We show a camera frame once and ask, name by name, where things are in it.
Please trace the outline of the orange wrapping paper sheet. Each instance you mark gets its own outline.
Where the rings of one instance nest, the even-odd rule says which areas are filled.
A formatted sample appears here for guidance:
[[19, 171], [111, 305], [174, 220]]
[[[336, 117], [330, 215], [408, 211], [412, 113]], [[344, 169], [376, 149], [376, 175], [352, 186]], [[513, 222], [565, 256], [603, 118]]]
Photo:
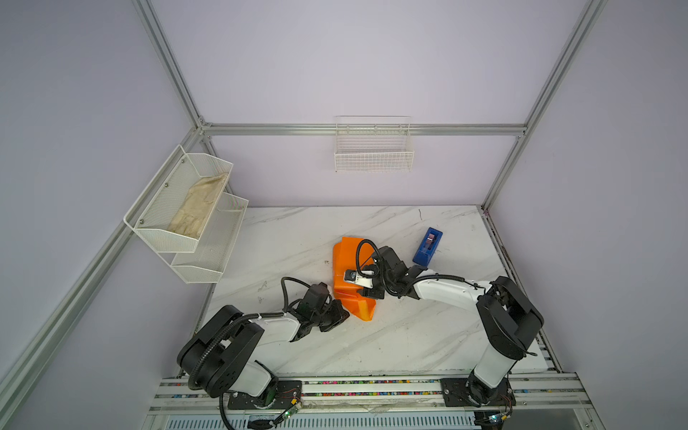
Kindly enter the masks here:
[[364, 287], [355, 283], [356, 263], [363, 263], [372, 255], [370, 245], [364, 245], [360, 257], [356, 257], [356, 250], [362, 238], [344, 236], [333, 247], [333, 291], [334, 297], [351, 315], [363, 322], [373, 320], [376, 311], [376, 300], [364, 297], [359, 292]]

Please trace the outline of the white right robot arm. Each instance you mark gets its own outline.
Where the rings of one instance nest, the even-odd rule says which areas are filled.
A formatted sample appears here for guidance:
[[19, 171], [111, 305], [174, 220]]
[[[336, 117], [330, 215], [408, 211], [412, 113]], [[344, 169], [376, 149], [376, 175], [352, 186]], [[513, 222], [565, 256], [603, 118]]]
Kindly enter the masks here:
[[358, 286], [364, 297], [378, 298], [386, 293], [475, 312], [488, 346], [469, 374], [467, 388], [473, 396], [493, 395], [515, 364], [530, 354], [530, 346], [544, 325], [539, 310], [505, 276], [493, 281], [470, 281], [418, 265], [406, 272], [369, 265], [362, 270], [346, 270], [343, 279]]

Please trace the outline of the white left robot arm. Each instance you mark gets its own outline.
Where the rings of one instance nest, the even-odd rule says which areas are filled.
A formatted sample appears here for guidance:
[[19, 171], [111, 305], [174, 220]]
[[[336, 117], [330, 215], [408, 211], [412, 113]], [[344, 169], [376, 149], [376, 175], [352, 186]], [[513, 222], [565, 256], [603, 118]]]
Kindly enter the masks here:
[[212, 398], [227, 392], [265, 397], [279, 378], [255, 357], [258, 347], [302, 340], [314, 328], [327, 333], [349, 317], [338, 300], [321, 315], [307, 315], [300, 307], [245, 314], [235, 306], [224, 306], [186, 342], [177, 354], [177, 364], [188, 375], [187, 386], [193, 391]]

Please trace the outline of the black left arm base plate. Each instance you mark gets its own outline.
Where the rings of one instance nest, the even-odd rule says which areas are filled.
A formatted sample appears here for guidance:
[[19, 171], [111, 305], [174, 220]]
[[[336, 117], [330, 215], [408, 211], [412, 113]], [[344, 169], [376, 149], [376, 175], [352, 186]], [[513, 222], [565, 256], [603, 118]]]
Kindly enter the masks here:
[[268, 385], [257, 397], [243, 392], [229, 392], [224, 405], [228, 410], [286, 410], [300, 401], [303, 383], [299, 380], [278, 380]]

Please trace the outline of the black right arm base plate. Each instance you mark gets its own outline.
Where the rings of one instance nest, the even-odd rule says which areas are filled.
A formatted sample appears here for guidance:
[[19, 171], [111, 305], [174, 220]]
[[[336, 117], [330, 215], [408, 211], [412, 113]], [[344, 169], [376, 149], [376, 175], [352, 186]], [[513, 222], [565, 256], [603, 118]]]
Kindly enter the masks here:
[[440, 385], [447, 407], [510, 407], [515, 404], [512, 386], [506, 378], [496, 388], [472, 377], [442, 378]]

